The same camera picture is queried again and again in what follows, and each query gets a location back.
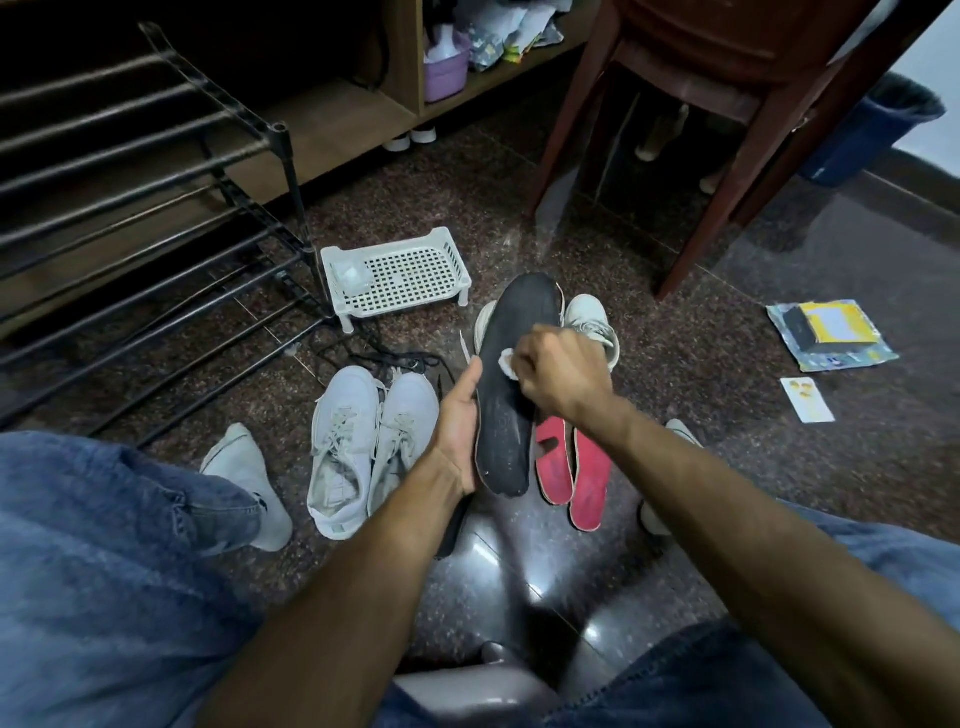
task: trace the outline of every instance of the blue trash bin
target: blue trash bin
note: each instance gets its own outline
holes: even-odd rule
[[[867,167],[918,124],[947,110],[929,88],[887,73],[800,169],[802,177],[835,187]]]

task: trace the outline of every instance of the white wall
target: white wall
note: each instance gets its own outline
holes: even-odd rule
[[[947,107],[941,118],[921,124],[895,147],[960,177],[960,2],[951,4],[891,70],[930,88]]]

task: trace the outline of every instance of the jeans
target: jeans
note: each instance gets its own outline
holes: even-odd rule
[[[799,509],[960,627],[960,546]],[[0,435],[0,725],[189,726],[260,616],[201,559],[260,512],[228,481],[118,445]],[[374,725],[433,725],[398,688]],[[523,725],[825,726],[727,619],[658,644],[579,705]]]

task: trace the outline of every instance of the perforated tray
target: perforated tray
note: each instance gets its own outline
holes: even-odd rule
[[[320,257],[333,311],[340,317],[344,333],[353,333],[351,317],[366,319],[454,296],[459,297],[459,305],[467,305],[473,283],[447,228],[434,228],[424,237],[352,251],[323,248]],[[340,262],[366,264],[373,273],[370,290],[347,296],[334,273],[334,263]]]

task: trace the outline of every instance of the speckled tile floor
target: speckled tile floor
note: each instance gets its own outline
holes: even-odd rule
[[[441,123],[436,144],[384,156],[310,207],[320,246],[452,230],[474,280],[469,306],[385,317],[384,340],[438,352],[460,371],[458,331],[466,333],[517,273],[544,270],[568,297],[590,292],[604,301],[623,348],[615,387],[641,410],[681,417],[706,447],[776,496],[960,540],[957,218],[868,176],[835,191],[796,179],[656,304],[653,285],[706,203],[695,171],[684,171],[682,150],[641,165],[628,125],[599,205],[571,194],[567,175],[538,225],[521,219],[563,99],[572,65],[565,62],[501,94],[502,108],[473,105]],[[840,297],[857,298],[902,359],[818,376],[837,423],[801,425],[778,383],[798,370],[763,305]],[[237,307],[206,325],[243,326],[243,316]],[[203,327],[191,335],[203,336]],[[270,345],[252,339],[242,353]],[[150,448],[196,467],[230,422],[252,429],[294,517],[295,539],[278,554],[241,549],[219,564],[266,607],[292,595],[335,547],[304,505],[310,413],[323,392],[307,371],[316,366],[308,356],[281,357]],[[321,381],[331,373],[321,366]],[[56,410],[38,416],[41,425],[70,428]],[[456,552],[430,574],[403,668],[469,663],[484,641],[496,641],[572,697],[608,682],[672,631],[722,614],[683,552],[643,535],[638,505],[639,495],[614,473],[604,525],[585,534],[537,488],[516,500],[481,494]]]

